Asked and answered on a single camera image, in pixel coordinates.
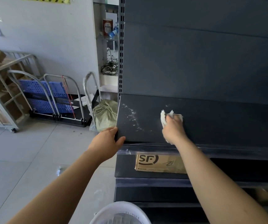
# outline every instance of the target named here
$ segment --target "can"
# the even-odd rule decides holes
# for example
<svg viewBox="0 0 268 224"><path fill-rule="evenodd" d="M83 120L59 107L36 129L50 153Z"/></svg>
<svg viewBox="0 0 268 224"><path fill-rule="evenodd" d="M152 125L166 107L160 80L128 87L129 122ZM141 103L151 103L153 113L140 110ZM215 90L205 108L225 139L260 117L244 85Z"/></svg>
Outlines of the can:
<svg viewBox="0 0 268 224"><path fill-rule="evenodd" d="M113 19L103 19L103 33L108 36L113 30Z"/></svg>

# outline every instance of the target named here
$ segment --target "tile floor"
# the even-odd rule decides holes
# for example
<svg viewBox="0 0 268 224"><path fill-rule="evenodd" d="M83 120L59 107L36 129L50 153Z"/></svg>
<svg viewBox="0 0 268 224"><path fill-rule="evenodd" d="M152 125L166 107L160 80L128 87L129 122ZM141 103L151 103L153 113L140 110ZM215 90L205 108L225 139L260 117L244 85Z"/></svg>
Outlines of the tile floor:
<svg viewBox="0 0 268 224"><path fill-rule="evenodd" d="M0 128L0 224L6 223L46 185L60 166L71 165L95 132L30 120L16 134ZM116 156L102 163L89 182L71 224L86 224L113 202Z"/></svg>

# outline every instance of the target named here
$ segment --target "forearm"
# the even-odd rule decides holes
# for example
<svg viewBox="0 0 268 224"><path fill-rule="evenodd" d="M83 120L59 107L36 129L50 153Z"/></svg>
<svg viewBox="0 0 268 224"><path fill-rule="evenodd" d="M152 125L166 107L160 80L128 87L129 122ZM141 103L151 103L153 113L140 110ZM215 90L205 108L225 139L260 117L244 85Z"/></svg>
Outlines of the forearm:
<svg viewBox="0 0 268 224"><path fill-rule="evenodd" d="M189 139L175 145L210 223L268 223L268 213Z"/></svg>
<svg viewBox="0 0 268 224"><path fill-rule="evenodd" d="M100 165L93 151L87 150L65 172L42 190L9 222L68 223L93 173Z"/></svg>

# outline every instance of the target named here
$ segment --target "hand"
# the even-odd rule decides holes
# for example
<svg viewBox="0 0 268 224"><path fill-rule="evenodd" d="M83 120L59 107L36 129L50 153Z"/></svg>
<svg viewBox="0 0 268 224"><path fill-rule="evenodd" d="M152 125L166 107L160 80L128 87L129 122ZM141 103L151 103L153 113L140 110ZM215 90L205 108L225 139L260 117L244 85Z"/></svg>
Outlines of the hand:
<svg viewBox="0 0 268 224"><path fill-rule="evenodd" d="M100 161L104 162L112 158L123 145L126 137L121 137L117 142L114 140L114 135L117 132L117 127L109 127L100 132L93 138L87 150L96 152Z"/></svg>
<svg viewBox="0 0 268 224"><path fill-rule="evenodd" d="M166 115L167 124L162 130L163 136L166 141L175 145L179 139L187 138L183 123L178 117L178 115L174 115L174 118L171 118L169 115Z"/></svg>

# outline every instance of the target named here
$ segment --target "white wall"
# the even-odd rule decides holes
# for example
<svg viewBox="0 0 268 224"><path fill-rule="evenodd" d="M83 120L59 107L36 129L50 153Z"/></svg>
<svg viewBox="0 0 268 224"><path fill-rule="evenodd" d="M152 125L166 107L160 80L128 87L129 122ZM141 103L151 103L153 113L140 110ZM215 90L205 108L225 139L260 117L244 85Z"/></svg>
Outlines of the white wall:
<svg viewBox="0 0 268 224"><path fill-rule="evenodd" d="M0 49L35 54L46 73L72 77L83 93L89 71L99 83L93 3L70 1L0 0ZM76 91L71 83L69 89ZM92 79L89 89L94 89Z"/></svg>

